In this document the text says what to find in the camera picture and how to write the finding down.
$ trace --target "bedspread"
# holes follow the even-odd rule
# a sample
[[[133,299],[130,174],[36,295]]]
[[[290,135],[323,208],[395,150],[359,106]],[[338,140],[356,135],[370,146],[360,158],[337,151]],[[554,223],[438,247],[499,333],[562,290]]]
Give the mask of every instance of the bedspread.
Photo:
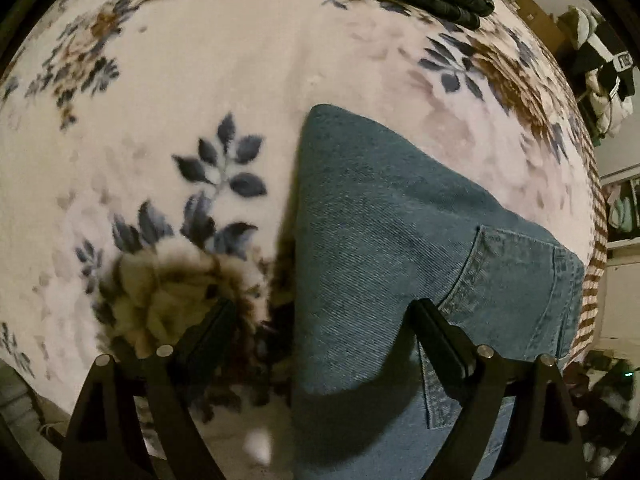
[[[396,131],[573,251],[579,355],[606,258],[592,147],[551,54],[495,3],[470,32],[395,0],[58,0],[0,80],[0,357],[71,412],[115,335],[146,355],[220,294],[249,336],[268,326],[294,299],[296,149],[320,103]],[[240,405],[239,433],[287,433],[229,399],[201,406],[208,421],[226,404],[202,427],[212,448],[242,446],[218,429]]]

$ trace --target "silver bolt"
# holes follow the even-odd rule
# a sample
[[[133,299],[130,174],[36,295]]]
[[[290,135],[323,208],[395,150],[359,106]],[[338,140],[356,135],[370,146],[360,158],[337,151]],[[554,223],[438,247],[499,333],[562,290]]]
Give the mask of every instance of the silver bolt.
[[[491,359],[494,356],[494,349],[489,345],[480,345],[478,347],[478,355],[487,359]]]
[[[106,366],[109,364],[109,361],[111,361],[111,356],[109,354],[101,354],[95,358],[95,364],[97,366]]]
[[[158,357],[169,357],[172,353],[174,353],[174,347],[171,345],[162,345],[158,350],[156,350],[156,355]]]
[[[545,366],[553,366],[556,364],[556,360],[553,359],[549,354],[542,354],[540,356],[540,362]]]

